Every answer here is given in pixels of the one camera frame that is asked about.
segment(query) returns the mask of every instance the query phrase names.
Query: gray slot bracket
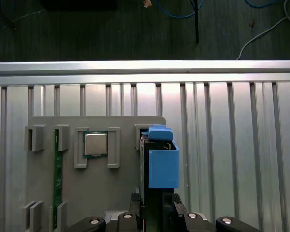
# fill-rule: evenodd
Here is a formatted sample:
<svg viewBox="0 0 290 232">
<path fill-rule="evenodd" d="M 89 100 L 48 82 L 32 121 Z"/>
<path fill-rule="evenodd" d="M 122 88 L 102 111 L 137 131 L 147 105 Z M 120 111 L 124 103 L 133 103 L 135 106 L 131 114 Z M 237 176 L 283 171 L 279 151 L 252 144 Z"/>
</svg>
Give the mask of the gray slot bracket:
<svg viewBox="0 0 290 232">
<path fill-rule="evenodd" d="M 152 127 L 152 124 L 134 124 L 135 127 L 135 149 L 140 149 L 140 130 Z"/>
<path fill-rule="evenodd" d="M 120 127 L 107 129 L 107 167 L 120 167 Z"/>
<path fill-rule="evenodd" d="M 53 207 L 49 208 L 49 232 L 64 232 L 68 227 L 67 222 L 67 211 L 68 211 L 68 201 L 63 201 L 58 206 L 58 220 L 57 220 L 57 229 L 53 230 Z"/>
<path fill-rule="evenodd" d="M 25 150 L 41 151 L 44 150 L 44 126 L 33 125 L 25 127 Z"/>
<path fill-rule="evenodd" d="M 30 202 L 23 207 L 23 229 L 24 232 L 29 232 L 30 230 L 30 208 L 35 204 L 35 202 Z"/>
<path fill-rule="evenodd" d="M 59 130 L 59 148 L 58 151 L 65 151 L 69 149 L 69 125 L 52 126 L 53 130 Z M 54 141 L 52 144 L 52 151 L 54 151 Z"/>
<path fill-rule="evenodd" d="M 87 168 L 87 158 L 83 158 L 83 132 L 88 130 L 88 127 L 75 128 L 74 168 Z"/>
<path fill-rule="evenodd" d="M 43 201 L 30 202 L 23 207 L 24 229 L 25 232 L 37 232 L 41 228 L 43 218 Z"/>
</svg>

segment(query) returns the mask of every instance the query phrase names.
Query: gray plastic holder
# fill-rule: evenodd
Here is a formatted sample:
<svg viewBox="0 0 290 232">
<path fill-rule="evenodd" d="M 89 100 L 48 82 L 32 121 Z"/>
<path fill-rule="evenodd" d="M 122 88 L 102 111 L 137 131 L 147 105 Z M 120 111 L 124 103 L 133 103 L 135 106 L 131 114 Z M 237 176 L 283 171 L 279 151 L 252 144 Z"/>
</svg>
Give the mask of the gray plastic holder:
<svg viewBox="0 0 290 232">
<path fill-rule="evenodd" d="M 44 150 L 44 126 L 33 125 L 25 127 L 25 150 L 42 151 Z"/>
</svg>

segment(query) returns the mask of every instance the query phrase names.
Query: cpu processor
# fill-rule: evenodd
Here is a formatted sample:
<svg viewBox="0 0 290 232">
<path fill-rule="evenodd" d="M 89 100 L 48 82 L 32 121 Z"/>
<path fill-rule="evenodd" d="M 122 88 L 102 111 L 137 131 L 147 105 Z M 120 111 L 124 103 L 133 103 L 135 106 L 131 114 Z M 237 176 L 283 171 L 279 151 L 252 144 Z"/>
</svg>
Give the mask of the cpu processor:
<svg viewBox="0 0 290 232">
<path fill-rule="evenodd" d="M 83 132 L 83 157 L 101 157 L 107 154 L 107 132 Z"/>
</svg>

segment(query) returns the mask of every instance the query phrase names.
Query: corrugated metal panel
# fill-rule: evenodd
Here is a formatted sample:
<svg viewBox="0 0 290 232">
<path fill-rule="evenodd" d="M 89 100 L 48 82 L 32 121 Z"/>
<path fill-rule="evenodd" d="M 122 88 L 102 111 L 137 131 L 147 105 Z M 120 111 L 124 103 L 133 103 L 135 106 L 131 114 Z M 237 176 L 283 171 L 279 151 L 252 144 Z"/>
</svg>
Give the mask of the corrugated metal panel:
<svg viewBox="0 0 290 232">
<path fill-rule="evenodd" d="M 44 76 L 42 81 L 37 76 L 32 81 L 0 77 L 5 230 L 23 232 L 19 209 L 26 203 L 23 134 L 29 116 L 161 115 L 180 148 L 178 193 L 191 211 L 211 221 L 236 216 L 265 232 L 290 232 L 290 69 L 252 73 L 253 67 L 248 68 L 249 74 L 241 67 L 241 73 L 232 74 L 129 71 L 131 75 Z M 9 85 L 25 80 L 29 87 Z"/>
</svg>

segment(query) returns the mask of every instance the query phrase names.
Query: metal screw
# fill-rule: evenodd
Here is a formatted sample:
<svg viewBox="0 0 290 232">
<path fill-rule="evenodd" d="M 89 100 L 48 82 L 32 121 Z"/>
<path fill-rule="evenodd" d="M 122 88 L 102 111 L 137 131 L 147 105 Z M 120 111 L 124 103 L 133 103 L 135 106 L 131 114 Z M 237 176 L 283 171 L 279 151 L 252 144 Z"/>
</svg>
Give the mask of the metal screw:
<svg viewBox="0 0 290 232">
<path fill-rule="evenodd" d="M 196 217 L 197 217 L 196 214 L 193 214 L 193 213 L 188 214 L 188 216 L 189 216 L 190 218 L 196 218 Z"/>
<path fill-rule="evenodd" d="M 225 224 L 231 224 L 232 221 L 228 218 L 223 218 L 222 221 L 225 223 Z"/>
<path fill-rule="evenodd" d="M 98 224 L 98 223 L 99 223 L 99 220 L 95 219 L 95 220 L 90 221 L 90 223 L 91 223 L 92 225 L 95 225 L 95 224 Z"/>
</svg>

